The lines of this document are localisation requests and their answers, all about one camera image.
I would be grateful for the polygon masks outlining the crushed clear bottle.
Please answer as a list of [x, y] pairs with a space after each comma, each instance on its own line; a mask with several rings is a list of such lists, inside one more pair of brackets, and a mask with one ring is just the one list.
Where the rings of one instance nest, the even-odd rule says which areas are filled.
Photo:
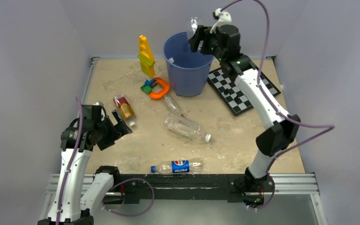
[[200, 17], [190, 17], [189, 19], [189, 30], [191, 36], [193, 36], [198, 28]]

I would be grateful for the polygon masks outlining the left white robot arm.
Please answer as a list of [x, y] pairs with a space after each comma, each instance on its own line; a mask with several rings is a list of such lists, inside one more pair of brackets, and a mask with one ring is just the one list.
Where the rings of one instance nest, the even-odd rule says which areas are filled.
[[82, 105], [80, 115], [61, 133], [61, 169], [50, 211], [39, 225], [91, 225], [93, 214], [105, 194], [121, 186], [118, 167], [100, 166], [92, 184], [83, 192], [86, 168], [94, 146], [111, 147], [122, 136], [132, 133], [118, 110], [113, 124], [102, 105]]

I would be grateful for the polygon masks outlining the Pepsi bottle blue cap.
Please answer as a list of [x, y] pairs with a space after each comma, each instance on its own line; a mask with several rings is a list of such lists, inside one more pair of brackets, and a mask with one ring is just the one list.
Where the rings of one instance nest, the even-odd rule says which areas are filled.
[[163, 161], [150, 167], [151, 173], [175, 174], [175, 173], [199, 173], [203, 171], [204, 163], [201, 158], [189, 160]]

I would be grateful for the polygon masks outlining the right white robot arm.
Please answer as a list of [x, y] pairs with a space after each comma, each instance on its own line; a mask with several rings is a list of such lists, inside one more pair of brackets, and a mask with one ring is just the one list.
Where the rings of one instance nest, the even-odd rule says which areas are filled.
[[257, 154], [246, 168], [240, 187], [242, 191], [255, 191], [269, 179], [269, 170], [276, 158], [294, 141], [299, 125], [292, 120], [299, 122], [300, 118], [290, 115], [276, 101], [261, 81], [257, 66], [241, 53], [237, 27], [199, 25], [188, 43], [192, 52], [213, 55], [220, 62], [222, 72], [246, 95], [263, 123], [265, 131], [256, 138]]

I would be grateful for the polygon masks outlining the small clear bottle red cap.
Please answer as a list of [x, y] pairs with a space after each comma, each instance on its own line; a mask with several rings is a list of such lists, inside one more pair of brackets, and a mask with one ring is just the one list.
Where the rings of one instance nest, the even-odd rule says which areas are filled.
[[180, 105], [175, 101], [175, 99], [170, 94], [164, 95], [162, 100], [168, 110], [168, 116], [185, 117]]

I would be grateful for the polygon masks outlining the large clear bottle white cap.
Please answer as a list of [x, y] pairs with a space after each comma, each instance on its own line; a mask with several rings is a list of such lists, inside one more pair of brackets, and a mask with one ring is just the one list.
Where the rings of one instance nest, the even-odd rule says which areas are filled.
[[164, 125], [171, 133], [187, 141], [208, 143], [211, 140], [211, 134], [201, 125], [180, 115], [169, 114]]

